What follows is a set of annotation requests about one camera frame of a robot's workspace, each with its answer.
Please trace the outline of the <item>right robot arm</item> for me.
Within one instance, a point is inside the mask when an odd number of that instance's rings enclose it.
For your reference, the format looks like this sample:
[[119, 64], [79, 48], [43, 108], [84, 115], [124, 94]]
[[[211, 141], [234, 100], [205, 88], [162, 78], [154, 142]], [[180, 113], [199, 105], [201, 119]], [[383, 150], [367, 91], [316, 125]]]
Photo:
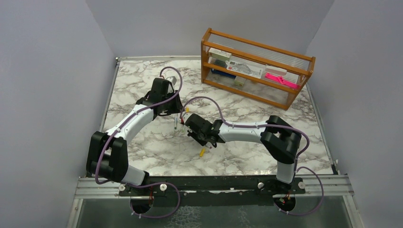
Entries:
[[189, 137], [209, 148], [235, 141], [264, 145], [277, 161], [275, 189], [286, 193], [293, 188], [302, 133], [280, 117], [272, 115], [267, 121], [256, 123], [224, 122], [221, 119], [211, 123], [198, 114], [186, 114], [181, 118], [181, 124], [188, 128]]

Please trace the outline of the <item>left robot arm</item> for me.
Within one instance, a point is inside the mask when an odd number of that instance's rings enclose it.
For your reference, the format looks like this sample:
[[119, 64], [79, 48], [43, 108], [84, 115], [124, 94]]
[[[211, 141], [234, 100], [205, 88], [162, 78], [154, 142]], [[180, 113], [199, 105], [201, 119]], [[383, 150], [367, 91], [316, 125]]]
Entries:
[[132, 111], [116, 126], [91, 136], [86, 171], [114, 182], [131, 184], [132, 190], [144, 195], [149, 190], [149, 174], [129, 165], [128, 145], [158, 116], [177, 114], [182, 109], [174, 90], [176, 78], [155, 78], [150, 91], [136, 101]]

